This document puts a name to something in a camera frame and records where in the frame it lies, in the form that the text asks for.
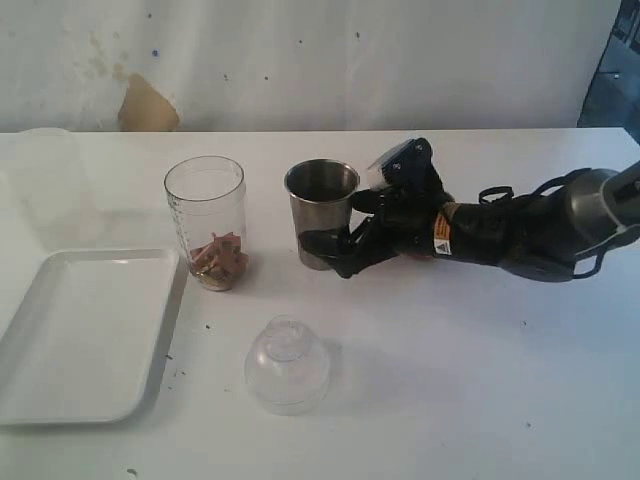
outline stainless steel cup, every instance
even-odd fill
[[[296,237],[308,230],[329,230],[349,225],[351,204],[360,177],[352,167],[336,160],[307,160],[287,172],[284,184],[289,191]],[[300,261],[314,270],[329,266],[305,252],[298,241]]]

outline white table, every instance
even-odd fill
[[[165,172],[200,154],[238,160],[251,273],[229,293],[188,282],[150,411],[106,428],[2,430],[0,478],[638,478],[637,245],[608,255],[599,276],[563,285],[445,261],[396,259],[349,281],[299,263],[285,171],[327,157],[362,173],[409,135],[432,142],[461,201],[640,157],[621,129],[77,134],[111,215],[105,245],[175,244]],[[0,135],[0,152],[10,139]],[[328,397],[310,415],[271,416],[243,386],[253,338],[282,313],[336,356]]]

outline warning label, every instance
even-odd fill
[[[433,248],[438,255],[451,255],[451,226],[442,213],[433,226]]]

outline robotic hand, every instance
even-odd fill
[[[640,237],[640,162],[622,173],[575,170],[519,197],[493,187],[478,204],[461,204],[444,190],[432,154],[423,138],[385,153],[367,172],[371,190],[352,197],[353,208],[370,216],[353,232],[304,232],[302,247],[343,278],[408,254],[566,282],[595,275],[609,250]],[[593,267],[576,273],[590,257]]]

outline white tray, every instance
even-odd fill
[[[49,256],[0,340],[0,424],[114,422],[131,414],[145,392],[179,264],[170,249]]]

